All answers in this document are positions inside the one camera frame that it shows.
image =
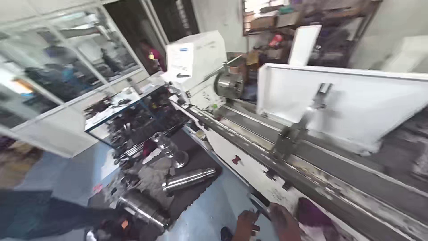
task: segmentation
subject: white machine cover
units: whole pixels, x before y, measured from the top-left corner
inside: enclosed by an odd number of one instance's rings
[[[323,82],[333,87],[309,134],[354,152],[376,151],[380,138],[428,104],[426,74],[265,64],[257,113],[286,125],[299,122]]]

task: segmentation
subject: cardboard box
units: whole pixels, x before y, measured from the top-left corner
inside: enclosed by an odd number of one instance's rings
[[[302,16],[301,11],[279,15],[276,19],[276,27],[298,25]]]
[[[276,16],[266,16],[253,19],[251,21],[251,29],[268,28],[275,26]]]

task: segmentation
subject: red knob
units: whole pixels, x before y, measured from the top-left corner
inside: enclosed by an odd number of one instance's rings
[[[232,162],[233,164],[237,165],[240,160],[241,159],[238,157],[238,155],[235,155],[235,158],[232,159]]]

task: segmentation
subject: glass partition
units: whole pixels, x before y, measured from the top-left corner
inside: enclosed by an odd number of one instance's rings
[[[50,22],[107,81],[139,69],[100,8],[56,16]]]
[[[0,124],[15,127],[58,105],[11,71],[0,68]]]
[[[9,70],[26,75],[64,102],[102,85],[76,53],[43,26],[0,31],[0,58]]]

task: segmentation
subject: metal workpiece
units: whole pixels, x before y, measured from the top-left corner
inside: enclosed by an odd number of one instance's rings
[[[288,157],[290,157],[297,143],[307,134],[308,129],[306,127],[312,120],[315,112],[326,107],[325,98],[332,86],[333,84],[328,84],[328,86],[325,87],[325,83],[321,83],[317,93],[312,99],[311,105],[306,108],[301,120],[298,123],[292,124],[291,127],[285,126],[279,132],[278,139],[271,150],[275,158],[287,160]]]
[[[214,92],[218,96],[229,99],[239,99],[244,90],[244,78],[241,74],[228,71],[220,72],[214,80]]]
[[[179,190],[185,187],[200,183],[208,178],[214,177],[217,171],[215,168],[197,169],[186,174],[167,178],[162,183],[162,190],[166,193]]]
[[[163,211],[138,189],[130,189],[125,192],[119,197],[118,204],[130,214],[146,223],[154,224],[162,231],[169,225],[169,218],[162,214]]]
[[[185,151],[180,151],[178,147],[166,137],[162,132],[157,132],[152,136],[152,141],[158,145],[158,148],[172,160],[175,168],[185,166],[189,162],[189,155]]]

